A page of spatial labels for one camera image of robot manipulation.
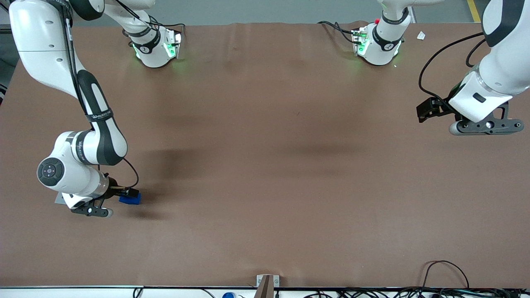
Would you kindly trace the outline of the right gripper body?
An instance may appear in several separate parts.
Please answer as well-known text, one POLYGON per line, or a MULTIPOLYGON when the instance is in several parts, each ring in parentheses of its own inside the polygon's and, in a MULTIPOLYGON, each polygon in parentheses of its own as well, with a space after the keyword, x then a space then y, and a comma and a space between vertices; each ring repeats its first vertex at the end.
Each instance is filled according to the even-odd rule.
POLYGON ((118 189, 114 189, 114 187, 117 186, 117 181, 114 178, 104 177, 103 181, 92 194, 89 194, 88 196, 79 196, 62 193, 62 199, 64 200, 65 205, 67 205, 71 210, 74 210, 75 208, 78 208, 87 202, 91 202, 93 200, 104 201, 115 196, 118 193, 118 189))

